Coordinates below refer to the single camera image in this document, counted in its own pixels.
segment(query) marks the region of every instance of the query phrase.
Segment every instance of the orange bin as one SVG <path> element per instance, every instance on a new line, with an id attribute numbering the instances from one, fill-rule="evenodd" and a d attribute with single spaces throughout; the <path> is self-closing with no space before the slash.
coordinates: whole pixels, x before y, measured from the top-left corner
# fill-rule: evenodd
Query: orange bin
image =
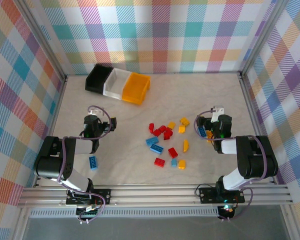
<path id="1" fill-rule="evenodd" d="M 132 72 L 124 85 L 122 100 L 141 105 L 145 100 L 147 90 L 150 88 L 150 76 Z"/>

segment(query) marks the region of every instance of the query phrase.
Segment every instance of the ventilation grille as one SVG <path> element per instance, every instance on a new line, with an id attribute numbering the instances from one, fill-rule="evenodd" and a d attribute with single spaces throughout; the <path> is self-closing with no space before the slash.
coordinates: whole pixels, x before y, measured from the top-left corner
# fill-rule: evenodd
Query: ventilation grille
<path id="1" fill-rule="evenodd" d="M 34 208 L 31 218 L 71 218 L 75 208 Z M 100 217 L 158 218 L 158 217 L 216 217 L 218 207 L 107 207 Z"/>

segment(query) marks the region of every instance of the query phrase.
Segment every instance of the plastic storage bin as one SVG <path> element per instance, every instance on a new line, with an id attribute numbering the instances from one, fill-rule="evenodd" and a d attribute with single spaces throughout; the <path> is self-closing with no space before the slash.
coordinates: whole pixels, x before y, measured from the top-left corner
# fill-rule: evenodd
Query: plastic storage bin
<path id="1" fill-rule="evenodd" d="M 136 72 L 97 64 L 85 80 L 85 90 L 140 105 L 150 88 L 150 79 Z"/>

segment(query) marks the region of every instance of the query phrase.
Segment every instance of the red lego brick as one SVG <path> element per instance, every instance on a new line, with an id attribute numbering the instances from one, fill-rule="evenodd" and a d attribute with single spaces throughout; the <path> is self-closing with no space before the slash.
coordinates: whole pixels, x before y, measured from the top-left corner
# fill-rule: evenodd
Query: red lego brick
<path id="1" fill-rule="evenodd" d="M 170 134 L 167 133 L 166 131 L 163 133 L 163 136 L 164 136 L 163 140 L 169 140 L 170 139 Z"/>
<path id="2" fill-rule="evenodd" d="M 152 134 L 155 135 L 156 137 L 159 137 L 160 134 L 161 134 L 161 131 L 159 129 L 156 129 L 156 130 L 153 131 Z"/>
<path id="3" fill-rule="evenodd" d="M 154 123 L 150 123 L 149 124 L 149 131 L 152 134 L 154 132 L 154 128 L 155 128 L 155 124 Z"/>
<path id="4" fill-rule="evenodd" d="M 169 149 L 168 149 L 168 152 L 169 152 L 170 156 L 171 156 L 173 159 L 175 159 L 176 157 L 178 157 L 178 153 L 176 152 L 176 150 L 175 150 L 174 147 L 169 148 Z"/>
<path id="5" fill-rule="evenodd" d="M 162 125 L 161 127 L 159 127 L 160 132 L 164 132 L 167 129 L 166 126 Z"/>
<path id="6" fill-rule="evenodd" d="M 167 136 L 171 137 L 172 134 L 174 134 L 174 132 L 170 129 L 170 128 L 166 128 L 165 132 L 164 132 Z"/>
<path id="7" fill-rule="evenodd" d="M 155 159 L 155 161 L 154 161 L 154 165 L 157 165 L 157 166 L 159 166 L 159 167 L 164 167 L 164 165 L 165 165 L 165 160 L 163 160 L 163 159 L 160 159 L 160 158 L 156 158 Z"/>

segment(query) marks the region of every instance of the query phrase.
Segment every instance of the light blue lego brick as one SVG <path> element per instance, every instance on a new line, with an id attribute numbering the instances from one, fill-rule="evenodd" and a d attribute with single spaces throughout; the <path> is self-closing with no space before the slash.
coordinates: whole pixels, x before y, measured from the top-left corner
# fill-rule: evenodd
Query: light blue lego brick
<path id="1" fill-rule="evenodd" d="M 157 136 L 148 138 L 145 140 L 145 143 L 150 147 L 152 144 L 157 144 L 159 142 L 159 138 Z"/>
<path id="2" fill-rule="evenodd" d="M 174 167 L 174 168 L 177 166 L 177 159 L 176 158 L 172 158 L 171 166 Z"/>
<path id="3" fill-rule="evenodd" d="M 154 151 L 157 154 L 162 154 L 162 152 L 164 151 L 164 148 L 162 146 L 159 146 L 157 144 L 152 144 L 150 147 L 151 151 Z"/>
<path id="4" fill-rule="evenodd" d="M 90 169 L 95 170 L 98 168 L 97 158 L 95 156 L 89 157 Z"/>
<path id="5" fill-rule="evenodd" d="M 198 130 L 199 130 L 201 137 L 207 136 L 206 130 L 202 126 L 198 127 Z"/>

